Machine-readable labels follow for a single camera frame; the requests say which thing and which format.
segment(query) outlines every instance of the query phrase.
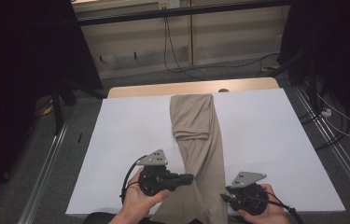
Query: human hand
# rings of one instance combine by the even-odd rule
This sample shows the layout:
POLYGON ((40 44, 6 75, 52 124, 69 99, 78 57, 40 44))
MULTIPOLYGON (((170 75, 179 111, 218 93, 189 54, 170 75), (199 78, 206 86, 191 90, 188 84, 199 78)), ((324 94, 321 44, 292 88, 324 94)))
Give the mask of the human hand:
POLYGON ((165 189, 150 197, 143 193, 137 181, 143 168, 140 168, 136 175, 128 181, 124 205, 119 213, 110 221, 110 224, 134 224, 138 223, 148 214, 149 209, 157 203, 162 202, 169 195, 169 190, 165 189))
MULTIPOLYGON (((269 184, 261 185, 262 189, 266 192, 273 193, 273 188, 269 184)), ((268 194, 268 200, 272 202, 279 203, 277 199, 274 198, 271 194, 268 194)), ((282 207, 276 206, 274 204, 268 203, 265 211, 257 216, 252 216, 248 212, 239 209, 238 213, 248 222, 253 224, 289 224, 285 210, 282 207)))

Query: white tabletop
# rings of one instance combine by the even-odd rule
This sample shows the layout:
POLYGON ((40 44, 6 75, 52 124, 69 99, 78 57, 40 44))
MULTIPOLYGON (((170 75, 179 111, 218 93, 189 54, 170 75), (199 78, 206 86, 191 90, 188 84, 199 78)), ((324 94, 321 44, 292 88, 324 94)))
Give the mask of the white tabletop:
MULTIPOLYGON (((344 210, 282 89, 213 95, 223 141, 226 185, 239 171, 264 173, 268 177, 259 183, 272 184, 281 201, 297 211, 344 210)), ((129 168, 136 159, 159 148, 168 158, 167 168, 184 173, 172 135, 169 104, 170 95, 103 101, 67 215, 117 213, 129 168)), ((229 208, 229 214, 235 213, 229 208)))

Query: trousers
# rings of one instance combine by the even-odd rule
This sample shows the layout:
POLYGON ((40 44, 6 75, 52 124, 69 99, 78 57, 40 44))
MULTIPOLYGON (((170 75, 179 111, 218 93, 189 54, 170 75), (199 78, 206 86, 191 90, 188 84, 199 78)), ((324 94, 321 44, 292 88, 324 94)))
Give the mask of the trousers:
POLYGON ((187 224, 197 218, 204 224, 228 221, 221 132, 212 94, 171 97, 172 131, 185 165, 194 175, 190 186, 171 192, 150 219, 166 224, 187 224))

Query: wall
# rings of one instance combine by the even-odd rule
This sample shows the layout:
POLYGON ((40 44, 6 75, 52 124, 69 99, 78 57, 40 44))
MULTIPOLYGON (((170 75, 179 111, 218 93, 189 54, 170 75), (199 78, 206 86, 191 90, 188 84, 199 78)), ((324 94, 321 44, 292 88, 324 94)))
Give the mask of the wall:
MULTIPOLYGON (((73 4, 82 19, 158 9, 158 0, 82 1, 90 2, 73 4)), ((180 4, 200 7, 236 2, 184 0, 180 4)), ((279 52, 287 14, 288 7, 267 7, 169 18, 175 56, 180 66, 191 66, 279 52)), ((164 19, 85 26, 82 31, 101 79, 166 69, 164 19)), ((169 39, 166 61, 176 68, 169 39)))

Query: cable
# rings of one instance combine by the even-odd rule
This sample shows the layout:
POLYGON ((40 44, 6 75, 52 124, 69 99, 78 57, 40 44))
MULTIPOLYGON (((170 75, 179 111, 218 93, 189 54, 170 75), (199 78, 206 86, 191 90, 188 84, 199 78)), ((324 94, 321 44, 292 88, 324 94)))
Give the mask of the cable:
POLYGON ((165 62, 165 67, 166 69, 171 72, 171 73, 183 73, 185 74, 186 76, 189 76, 189 77, 194 77, 194 78, 198 78, 198 79, 201 79, 203 81, 205 81, 205 79, 201 78, 201 77, 195 77, 195 76, 191 76, 189 74, 187 74, 186 72, 190 71, 190 70, 196 70, 196 69, 204 69, 204 68, 237 68, 237 67, 243 67, 243 66, 248 66, 250 64, 253 64, 253 63, 257 63, 257 62, 261 62, 263 59, 265 58, 268 58, 270 56, 274 56, 274 55, 279 55, 280 53, 272 53, 272 54, 267 54, 265 56, 262 56, 261 58, 259 58, 258 60, 255 60, 251 63, 244 63, 244 64, 238 64, 238 65, 209 65, 209 66, 198 66, 198 67, 191 67, 191 68, 181 68, 180 65, 178 64, 178 61, 177 61, 177 58, 175 56, 175 51, 174 51, 174 47, 173 47, 173 43, 172 43, 172 38, 171 38, 171 32, 170 32, 170 27, 169 27, 169 21, 168 19, 165 17, 164 18, 165 20, 165 50, 164 50, 164 54, 163 54, 163 60, 165 62), (171 48, 172 48, 172 53, 175 57, 175 62, 177 64, 177 67, 180 69, 180 71, 176 71, 176 70, 172 70, 168 67, 168 64, 166 62, 166 45, 167 45, 167 36, 169 36, 169 41, 170 41, 170 44, 171 44, 171 48))
MULTIPOLYGON (((350 121, 350 118, 347 117, 345 114, 341 113, 339 110, 335 109, 333 106, 331 106, 329 103, 327 103, 319 94, 317 94, 317 96, 326 104, 328 105, 331 109, 333 109, 334 111, 336 111, 337 113, 339 113, 340 115, 344 116, 345 118, 347 118, 349 121, 350 121)), ((326 118, 326 122, 335 130, 337 130, 338 132, 346 135, 346 136, 349 136, 350 137, 350 134, 348 133, 344 133, 342 132, 341 130, 337 129, 334 125, 332 125, 329 120, 326 118)))
POLYGON ((259 75, 261 74, 261 69, 262 69, 262 62, 261 62, 261 60, 259 60, 259 72, 257 73, 257 75, 255 77, 259 77, 259 75))
MULTIPOLYGON (((343 128, 343 117, 341 117, 341 128, 340 128, 340 129, 342 129, 342 128, 343 128)), ((349 132, 349 129, 350 129, 350 125, 349 125, 349 122, 347 122, 347 125, 346 125, 346 132, 349 132)), ((315 149, 315 151, 318 151, 318 150, 320 150, 320 149, 322 149, 322 148, 325 148, 325 147, 329 147, 329 146, 333 145, 334 143, 339 142, 343 137, 344 137, 343 134, 341 134, 340 132, 337 132, 337 133, 334 135, 333 138, 331 138, 330 140, 328 140, 328 142, 325 143, 325 144, 323 144, 322 146, 317 147, 317 148, 315 149)))
POLYGON ((122 204, 124 204, 124 200, 125 200, 125 194, 126 194, 126 190, 128 189, 128 187, 132 184, 135 184, 137 182, 133 182, 132 184, 128 185, 128 187, 126 187, 126 184, 128 183, 128 179, 129 179, 129 176, 131 175, 131 172, 132 170, 134 169, 134 167, 136 166, 136 163, 140 160, 142 160, 144 157, 146 157, 147 155, 145 156, 142 156, 141 158, 139 158, 137 161, 135 161, 131 168, 129 169, 128 171, 128 174, 126 174, 125 176, 125 179, 124 179, 124 183, 122 184, 122 190, 121 190, 121 194, 120 194, 120 198, 121 198, 121 201, 122 201, 122 204))
POLYGON ((193 78, 197 78, 197 79, 199 79, 199 80, 201 80, 201 81, 206 81, 206 79, 204 79, 204 78, 195 77, 195 76, 192 76, 192 75, 187 74, 186 71, 184 71, 184 70, 180 67, 180 65, 178 64, 177 58, 176 58, 176 56, 175 56, 175 50, 174 50, 174 45, 173 45, 173 43, 172 43, 171 30, 170 30, 170 27, 169 27, 168 18, 165 17, 164 20, 165 20, 165 52, 164 52, 164 54, 163 54, 163 60, 165 61, 165 66, 166 66, 166 68, 168 69, 168 71, 173 72, 173 71, 171 71, 171 70, 168 68, 168 65, 167 65, 167 63, 166 63, 166 43, 167 43, 167 34, 168 34, 168 36, 169 36, 169 41, 170 41, 170 43, 171 43, 172 53, 173 53, 173 55, 174 55, 174 57, 175 57, 175 63, 177 64, 177 67, 180 69, 181 73, 184 73, 184 75, 186 75, 186 76, 188 76, 188 77, 193 77, 193 78))
POLYGON ((270 204, 273 204, 273 205, 276 205, 276 206, 279 206, 279 207, 283 207, 285 208, 286 210, 288 210, 288 212, 294 216, 294 218, 296 218, 297 222, 300 223, 300 224, 303 224, 303 221, 301 219, 301 217, 298 215, 297 211, 295 208, 292 208, 292 207, 289 207, 285 204, 283 204, 276 196, 274 196, 275 199, 277 199, 277 202, 273 202, 273 201, 269 201, 269 200, 263 200, 263 199, 260 199, 260 198, 254 198, 254 197, 246 197, 247 199, 252 199, 252 200, 256 200, 256 201, 260 201, 260 202, 263 202, 263 203, 270 203, 270 204))
MULTIPOLYGON (((314 114, 314 115, 313 115, 311 118, 309 118, 308 120, 301 121, 301 124, 304 125, 304 124, 307 124, 307 123, 309 123, 309 122, 311 122, 311 121, 317 119, 317 118, 320 116, 321 112, 322 112, 322 107, 323 107, 323 106, 320 106, 320 109, 319 109, 319 111, 318 111, 317 114, 314 114)), ((311 114, 312 112, 313 112, 313 110, 308 110, 308 113, 306 113, 305 115, 299 117, 299 119, 304 118, 305 116, 311 114)))

